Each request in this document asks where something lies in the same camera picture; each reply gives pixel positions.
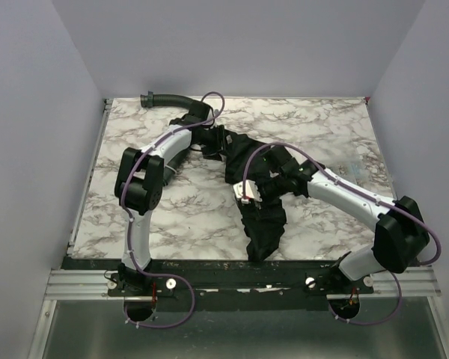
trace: purple cable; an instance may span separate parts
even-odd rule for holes
[[[439,259],[439,257],[441,256],[441,252],[442,252],[442,246],[441,246],[441,241],[439,240],[437,233],[434,232],[433,229],[431,229],[429,226],[427,226],[427,224],[425,224],[423,221],[421,221],[420,219],[416,218],[413,215],[410,215],[408,212],[402,210],[401,208],[397,208],[394,206],[394,204],[390,204],[390,203],[386,203],[386,202],[382,202],[380,200],[377,200],[375,197],[370,196],[369,194],[366,194],[362,191],[359,191],[356,188],[351,187],[350,185],[347,185],[346,183],[341,182],[340,180],[337,180],[336,178],[334,178],[331,174],[329,174],[328,172],[326,172],[323,168],[323,166],[321,166],[318,162],[316,162],[311,156],[309,156],[305,151],[301,150],[300,148],[293,146],[292,144],[286,144],[284,142],[272,142],[270,144],[264,144],[263,146],[259,146],[248,158],[248,161],[246,162],[246,166],[245,166],[245,170],[243,171],[243,175],[242,175],[242,181],[243,184],[246,181],[246,178],[248,177],[248,171],[249,171],[249,166],[251,165],[251,161],[253,160],[253,158],[261,151],[264,150],[267,147],[271,147],[271,146],[284,146],[284,147],[288,147],[292,150],[295,150],[297,153],[302,154],[304,157],[306,157],[306,159],[308,159],[322,174],[324,174],[326,176],[326,178],[328,178],[329,180],[335,182],[337,185],[340,185],[341,187],[347,189],[348,191],[357,194],[360,197],[363,197],[367,200],[370,200],[372,202],[375,202],[376,204],[380,205],[380,206],[384,206],[386,208],[389,208],[395,212],[400,213],[401,215],[404,215],[405,217],[409,218],[411,221],[415,222],[416,224],[420,225],[421,227],[423,227],[434,239],[434,242],[436,244],[436,254],[434,255],[433,258],[431,258],[430,260],[426,260],[424,262],[420,262],[419,265],[420,266],[428,266],[429,264],[433,264],[436,260]],[[242,196],[246,197],[246,186],[244,185],[242,187]],[[399,280],[397,279],[397,277],[394,275],[394,273],[391,273],[391,275],[394,277],[394,279],[396,280],[396,284],[397,284],[397,289],[399,292],[399,298],[398,298],[398,302],[397,302],[397,306],[394,309],[394,311],[387,316],[386,318],[379,320],[377,322],[369,322],[369,323],[364,323],[364,322],[351,322],[349,321],[349,323],[351,324],[356,324],[356,325],[376,325],[376,324],[382,324],[383,322],[387,322],[388,320],[392,319],[396,313],[399,311],[399,309],[401,308],[401,304],[402,304],[402,290],[401,290],[401,286],[399,284]],[[335,316],[337,316],[336,313],[334,313],[334,311],[332,310],[332,308],[330,307],[331,311],[333,312],[333,314]],[[339,318],[339,320],[341,320],[342,322],[348,322],[346,319],[344,318]]]
[[[212,117],[210,117],[209,119],[207,119],[203,122],[195,123],[195,124],[188,125],[188,126],[183,126],[183,127],[180,127],[179,129],[175,129],[174,131],[166,132],[158,141],[156,141],[155,146],[159,146],[160,144],[162,144],[164,141],[166,141],[168,138],[170,138],[176,132],[183,131],[185,129],[191,129],[193,127],[197,127],[197,126],[201,126],[201,125],[206,125],[207,123],[212,122],[216,118],[218,118],[218,116],[221,115],[223,110],[225,109],[225,107],[224,107],[225,106],[225,98],[220,93],[211,91],[211,92],[205,94],[201,98],[201,101],[204,101],[209,95],[218,95],[221,98],[222,107],[219,109],[218,112],[216,112],[215,114],[213,114]],[[159,274],[150,273],[150,272],[144,271],[139,266],[138,262],[136,261],[135,254],[133,253],[132,239],[131,239],[131,225],[130,224],[131,224],[131,222],[133,222],[135,220],[135,218],[133,217],[133,214],[126,207],[126,204],[125,204],[126,193],[128,192],[129,184],[131,183],[133,176],[135,175],[136,171],[140,167],[140,164],[143,162],[143,160],[146,158],[146,156],[148,156],[152,151],[153,151],[153,147],[149,148],[148,150],[144,151],[141,154],[140,158],[138,159],[138,161],[136,161],[135,165],[133,166],[132,170],[130,171],[129,176],[126,179],[125,186],[123,187],[123,192],[121,193],[120,205],[121,205],[121,207],[123,207],[123,209],[128,214],[128,221],[129,221],[128,230],[126,231],[126,244],[128,246],[128,250],[129,250],[129,258],[132,260],[132,263],[135,266],[136,270],[142,275],[145,275],[147,277],[170,277],[170,278],[175,278],[175,279],[178,279],[178,280],[181,280],[182,282],[184,282],[184,284],[188,287],[188,289],[191,293],[192,305],[189,309],[189,312],[181,320],[179,320],[178,322],[172,323],[172,324],[167,324],[167,325],[152,325],[152,324],[134,322],[129,318],[126,308],[124,311],[125,311],[125,315],[126,315],[126,322],[131,322],[132,324],[137,325],[139,327],[143,327],[143,328],[168,329],[168,328],[174,328],[174,327],[177,327],[178,325],[183,324],[192,316],[193,310],[195,309],[195,302],[196,302],[195,292],[194,292],[193,287],[190,284],[190,282],[188,282],[185,278],[183,278],[179,275],[166,274],[166,273],[159,273]]]
[[[389,274],[392,275],[392,277],[396,281],[397,292],[398,292],[397,305],[396,305],[396,307],[394,308],[394,310],[392,311],[391,314],[386,316],[384,319],[376,320],[375,322],[359,322],[359,321],[356,321],[356,320],[341,318],[332,309],[331,305],[329,305],[329,311],[331,312],[333,317],[336,320],[339,320],[340,322],[344,322],[344,323],[347,323],[347,324],[353,324],[353,325],[360,325],[360,326],[379,325],[379,324],[382,324],[382,323],[386,323],[388,320],[393,319],[396,316],[396,314],[399,312],[399,309],[403,306],[403,290],[401,289],[401,285],[400,285],[399,280],[397,279],[396,275],[394,273],[391,273],[391,272],[389,272]]]

